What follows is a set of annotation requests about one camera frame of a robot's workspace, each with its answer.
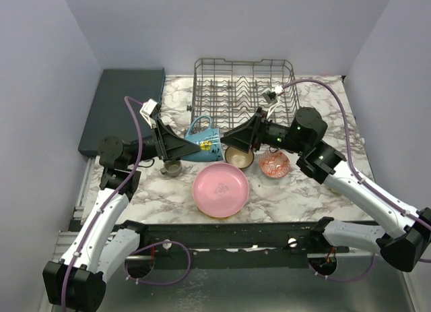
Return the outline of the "brown beige bowl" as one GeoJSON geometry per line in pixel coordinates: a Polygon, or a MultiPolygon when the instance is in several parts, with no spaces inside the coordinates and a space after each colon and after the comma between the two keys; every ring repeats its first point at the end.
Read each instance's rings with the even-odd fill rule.
{"type": "Polygon", "coordinates": [[[251,150],[248,152],[243,152],[233,147],[227,147],[224,158],[228,164],[244,170],[254,162],[255,155],[251,150]]]}

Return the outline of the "small grey cup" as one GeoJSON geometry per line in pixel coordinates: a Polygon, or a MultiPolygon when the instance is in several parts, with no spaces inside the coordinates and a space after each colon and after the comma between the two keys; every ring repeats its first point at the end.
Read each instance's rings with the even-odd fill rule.
{"type": "Polygon", "coordinates": [[[180,160],[165,162],[160,172],[165,176],[177,177],[182,172],[182,163],[180,160]]]}

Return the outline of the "blue floral mug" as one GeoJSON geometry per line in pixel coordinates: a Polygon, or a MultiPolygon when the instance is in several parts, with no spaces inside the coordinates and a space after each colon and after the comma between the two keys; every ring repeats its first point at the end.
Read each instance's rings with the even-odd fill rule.
{"type": "Polygon", "coordinates": [[[218,162],[223,160],[220,129],[212,127],[212,118],[208,115],[197,117],[185,133],[185,140],[199,146],[199,151],[183,156],[188,162],[218,162]],[[204,131],[192,133],[195,125],[202,119],[209,120],[209,126],[204,131]]]}

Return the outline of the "red patterned bowl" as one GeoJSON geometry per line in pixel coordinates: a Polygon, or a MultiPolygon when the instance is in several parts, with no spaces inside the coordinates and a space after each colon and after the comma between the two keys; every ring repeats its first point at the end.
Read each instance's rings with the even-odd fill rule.
{"type": "Polygon", "coordinates": [[[260,155],[259,167],[263,174],[272,179],[280,179],[291,171],[290,159],[282,151],[270,152],[260,155]]]}

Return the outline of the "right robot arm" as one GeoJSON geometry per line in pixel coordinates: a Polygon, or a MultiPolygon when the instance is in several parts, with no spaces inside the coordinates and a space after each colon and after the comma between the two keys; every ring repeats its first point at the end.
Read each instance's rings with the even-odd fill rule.
{"type": "Polygon", "coordinates": [[[310,235],[317,252],[351,247],[380,255],[389,265],[412,271],[430,245],[430,209],[404,204],[350,165],[346,157],[323,141],[327,124],[310,107],[296,111],[289,127],[265,118],[263,109],[246,123],[226,132],[223,144],[248,152],[265,144],[298,154],[297,167],[307,177],[347,197],[376,222],[374,225],[319,220],[310,235]]]}

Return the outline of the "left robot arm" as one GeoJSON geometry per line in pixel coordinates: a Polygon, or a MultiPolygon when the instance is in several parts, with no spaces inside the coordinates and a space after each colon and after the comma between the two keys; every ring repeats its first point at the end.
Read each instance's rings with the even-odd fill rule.
{"type": "Polygon", "coordinates": [[[124,142],[110,136],[100,142],[98,153],[104,170],[92,211],[59,261],[49,261],[42,272],[49,303],[63,310],[98,310],[108,281],[127,256],[141,255],[149,248],[149,238],[141,227],[121,228],[114,239],[109,238],[137,190],[139,163],[154,158],[179,160],[199,150],[161,120],[155,122],[149,137],[124,142]]]}

